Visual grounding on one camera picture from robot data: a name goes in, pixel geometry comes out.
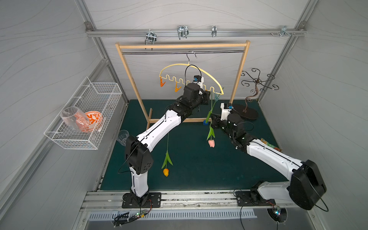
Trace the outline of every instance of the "metal hanging rod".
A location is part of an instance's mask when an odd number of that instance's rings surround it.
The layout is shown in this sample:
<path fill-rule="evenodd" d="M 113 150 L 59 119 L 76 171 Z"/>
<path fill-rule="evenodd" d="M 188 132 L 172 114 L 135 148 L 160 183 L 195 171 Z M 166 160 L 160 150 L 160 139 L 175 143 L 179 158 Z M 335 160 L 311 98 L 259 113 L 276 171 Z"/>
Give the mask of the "metal hanging rod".
<path fill-rule="evenodd" d="M 224 51 L 196 51 L 197 53 L 243 53 L 244 50 L 224 50 Z M 194 53 L 193 51 L 184 52 L 122 52 L 122 54 L 189 54 Z"/>
<path fill-rule="evenodd" d="M 139 37 L 145 38 L 147 29 L 88 29 L 88 37 Z M 252 37 L 274 36 L 279 37 L 281 29 L 216 29 L 216 37 Z M 157 37 L 178 37 L 176 29 L 151 29 Z M 299 29 L 287 29 L 291 36 L 304 36 L 307 31 Z M 188 37 L 212 37 L 211 29 L 190 29 Z"/>

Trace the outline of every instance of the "wooden clothes rack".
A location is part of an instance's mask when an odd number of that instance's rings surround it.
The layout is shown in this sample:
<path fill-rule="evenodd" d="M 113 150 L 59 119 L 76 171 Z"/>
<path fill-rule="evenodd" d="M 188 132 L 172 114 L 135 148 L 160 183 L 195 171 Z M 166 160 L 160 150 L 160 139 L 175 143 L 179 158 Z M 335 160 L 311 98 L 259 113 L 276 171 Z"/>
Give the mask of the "wooden clothes rack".
<path fill-rule="evenodd" d="M 127 72 L 130 83 L 132 84 L 135 95 L 137 96 L 139 104 L 142 108 L 143 114 L 144 114 L 144 116 L 147 120 L 147 129 L 148 129 L 150 124 L 157 122 L 159 119 L 152 119 L 151 118 L 152 108 L 150 108 L 149 114 L 147 114 L 147 111 L 146 111 L 146 108 L 144 107 L 142 98 L 139 95 L 138 88 L 137 88 L 137 86 L 134 82 L 132 73 L 130 72 L 127 60 L 125 59 L 125 56 L 124 56 L 121 49 L 147 49 L 147 48 L 148 49 L 150 49 L 150 48 L 154 48 L 154 49 L 179 49 L 179 48 L 190 49 L 190 48 L 214 48 L 214 47 L 243 47 L 244 48 L 243 49 L 243 55 L 240 59 L 238 73 L 236 75 L 233 91 L 232 91 L 231 97 L 230 97 L 230 103 L 232 103 L 234 98 L 235 98 L 236 90 L 238 88 L 240 75 L 241 75 L 241 72 L 242 72 L 243 67 L 244 67 L 245 59 L 247 57 L 250 41 L 247 40 L 245 43 L 236 43 L 236 44 L 196 44 L 196 45 L 120 45 L 117 42 L 115 45 L 116 45 L 116 49 L 119 53 L 119 56 L 121 58 L 121 61 L 124 64 L 124 68 Z M 204 118 L 187 118 L 183 122 L 203 122 L 204 120 L 206 120 L 206 117 L 204 117 Z"/>

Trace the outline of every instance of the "white wire basket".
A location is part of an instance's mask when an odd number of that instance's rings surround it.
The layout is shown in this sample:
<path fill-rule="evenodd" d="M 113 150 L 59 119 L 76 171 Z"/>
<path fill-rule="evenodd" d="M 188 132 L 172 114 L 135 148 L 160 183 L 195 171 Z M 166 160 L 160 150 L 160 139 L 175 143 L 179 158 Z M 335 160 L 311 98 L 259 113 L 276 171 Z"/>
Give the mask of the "white wire basket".
<path fill-rule="evenodd" d="M 59 113 L 44 134 L 64 149 L 98 149 L 122 95 L 117 83 L 91 82 L 86 79 L 89 84 L 82 83 L 62 110 L 76 106 L 85 113 L 98 111 L 101 116 L 97 123 L 101 122 L 101 125 L 96 126 L 92 132 L 75 131 L 65 124 Z"/>

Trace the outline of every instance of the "orange patterned bowl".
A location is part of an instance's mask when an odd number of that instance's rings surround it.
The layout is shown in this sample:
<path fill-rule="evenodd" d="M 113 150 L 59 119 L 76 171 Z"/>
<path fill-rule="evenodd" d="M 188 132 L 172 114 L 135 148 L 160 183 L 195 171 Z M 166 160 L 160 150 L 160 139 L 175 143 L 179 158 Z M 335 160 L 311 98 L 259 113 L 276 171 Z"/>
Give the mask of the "orange patterned bowl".
<path fill-rule="evenodd" d="M 102 114 L 98 111 L 89 111 L 89 112 L 86 112 L 86 115 L 89 118 L 89 126 L 86 131 L 82 131 L 82 132 L 92 132 L 94 128 L 96 130 L 99 129 L 103 121 Z"/>

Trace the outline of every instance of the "glass cup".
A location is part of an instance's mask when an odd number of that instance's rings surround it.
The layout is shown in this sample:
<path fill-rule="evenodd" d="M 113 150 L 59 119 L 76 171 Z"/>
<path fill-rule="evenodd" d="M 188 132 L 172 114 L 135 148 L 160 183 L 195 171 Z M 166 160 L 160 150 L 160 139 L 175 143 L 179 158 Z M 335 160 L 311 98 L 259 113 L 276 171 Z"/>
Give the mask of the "glass cup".
<path fill-rule="evenodd" d="M 120 130 L 119 136 L 117 137 L 117 141 L 122 145 L 125 146 L 127 144 L 127 138 L 129 136 L 129 132 L 126 130 Z"/>
<path fill-rule="evenodd" d="M 78 107 L 72 106 L 60 113 L 62 120 L 73 130 L 86 131 L 89 126 L 89 118 Z"/>

